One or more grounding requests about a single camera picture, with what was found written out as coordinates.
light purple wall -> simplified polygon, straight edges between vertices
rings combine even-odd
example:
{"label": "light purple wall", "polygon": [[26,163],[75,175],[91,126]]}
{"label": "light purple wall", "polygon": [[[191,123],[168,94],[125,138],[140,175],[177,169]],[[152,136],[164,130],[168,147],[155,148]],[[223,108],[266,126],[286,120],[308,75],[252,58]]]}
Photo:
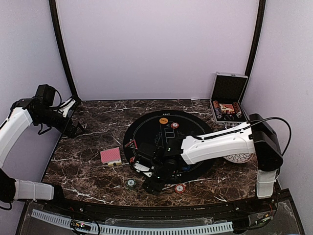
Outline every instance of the light purple wall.
{"label": "light purple wall", "polygon": [[[244,107],[251,114],[285,118],[291,145],[279,177],[289,188],[306,234],[313,233],[313,1],[267,1],[264,26]],[[288,131],[278,121],[281,147]]]}
{"label": "light purple wall", "polygon": [[[32,97],[40,84],[70,96],[47,0],[0,1],[0,32],[1,123],[12,103]],[[39,137],[37,132],[32,126],[13,147],[3,168],[10,177],[40,181],[60,134],[53,130]],[[14,202],[11,211],[0,210],[1,234],[15,234],[22,207]]]}
{"label": "light purple wall", "polygon": [[244,73],[258,0],[59,0],[83,100],[209,98],[216,71]]}

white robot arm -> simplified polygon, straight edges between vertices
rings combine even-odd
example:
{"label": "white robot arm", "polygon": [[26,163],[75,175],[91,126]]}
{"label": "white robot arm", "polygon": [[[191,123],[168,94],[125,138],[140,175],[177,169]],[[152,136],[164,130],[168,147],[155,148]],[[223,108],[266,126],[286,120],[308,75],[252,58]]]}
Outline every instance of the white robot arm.
{"label": "white robot arm", "polygon": [[[191,165],[207,159],[233,154],[255,153],[252,129],[249,126],[250,123],[245,122],[231,129],[198,136],[199,139],[187,136],[182,142],[183,153],[181,156],[187,164]],[[258,198],[263,199],[272,196],[277,170],[263,171],[258,169],[256,183]]]}
{"label": "white robot arm", "polygon": [[52,200],[55,187],[48,184],[23,181],[10,178],[2,170],[5,160],[22,133],[33,123],[46,124],[50,130],[56,127],[69,137],[76,135],[77,128],[83,131],[78,123],[73,123],[67,116],[80,100],[71,97],[58,107],[52,107],[55,89],[40,85],[33,98],[21,99],[11,107],[9,117],[0,126],[0,201],[11,203],[13,200]]}
{"label": "white robot arm", "polygon": [[143,172],[148,179],[143,184],[147,192],[158,195],[168,177],[177,170],[181,157],[188,165],[208,159],[233,154],[256,153],[258,172],[256,194],[259,199],[269,198],[273,194],[273,184],[277,170],[283,164],[282,154],[275,131],[258,114],[250,115],[250,122],[236,127],[202,136],[189,135],[170,139],[162,155],[163,162],[151,166],[147,160],[148,152],[157,152],[153,146],[144,144],[139,147],[134,159],[134,168]]}

marble table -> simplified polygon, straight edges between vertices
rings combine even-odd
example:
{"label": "marble table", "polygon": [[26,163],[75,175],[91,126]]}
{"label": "marble table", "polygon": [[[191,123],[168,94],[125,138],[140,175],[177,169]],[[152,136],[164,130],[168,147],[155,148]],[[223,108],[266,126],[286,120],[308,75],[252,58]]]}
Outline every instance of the marble table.
{"label": "marble table", "polygon": [[[175,193],[166,185],[159,196],[140,186],[144,178],[130,169],[123,153],[127,128],[137,118],[158,110],[180,110],[204,120],[214,131],[208,100],[125,100],[84,101],[73,115],[86,129],[74,139],[63,137],[47,167],[43,182],[61,185],[68,199],[120,206],[191,206],[229,202],[255,195],[257,159],[234,164],[224,158],[197,180],[185,183],[186,191]],[[123,164],[109,167],[100,160],[100,151],[119,147]],[[135,179],[129,190],[126,182]]]}

black circular mat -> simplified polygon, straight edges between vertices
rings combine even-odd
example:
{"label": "black circular mat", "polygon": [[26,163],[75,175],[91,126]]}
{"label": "black circular mat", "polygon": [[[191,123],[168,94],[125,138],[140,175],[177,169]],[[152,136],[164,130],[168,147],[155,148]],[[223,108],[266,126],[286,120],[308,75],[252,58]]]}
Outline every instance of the black circular mat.
{"label": "black circular mat", "polygon": [[[178,123],[178,128],[172,128],[173,123]],[[211,133],[212,129],[200,118],[182,111],[164,110],[146,114],[138,118],[126,131],[123,141],[125,157],[130,161],[143,142],[165,148],[170,138],[187,136],[191,132],[195,135],[203,135]],[[213,163],[214,160],[211,159],[193,165],[184,165],[166,183],[178,184],[195,180],[207,172]]]}

white cable tray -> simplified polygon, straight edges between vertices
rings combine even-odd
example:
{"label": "white cable tray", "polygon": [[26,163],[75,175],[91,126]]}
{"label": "white cable tray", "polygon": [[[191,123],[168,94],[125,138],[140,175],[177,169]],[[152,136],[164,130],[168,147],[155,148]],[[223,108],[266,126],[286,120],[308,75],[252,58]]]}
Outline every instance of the white cable tray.
{"label": "white cable tray", "polygon": [[[64,217],[63,215],[52,214],[44,211],[33,209],[32,217],[41,221],[53,224],[65,229],[71,229],[70,217]],[[95,223],[81,221],[86,225],[91,226],[89,234],[98,234],[98,226]],[[129,228],[118,227],[99,224],[101,235],[211,235],[221,234],[226,232],[232,232],[232,222],[225,222],[220,224],[187,227],[187,228]],[[83,229],[76,229],[80,232],[87,232]]]}

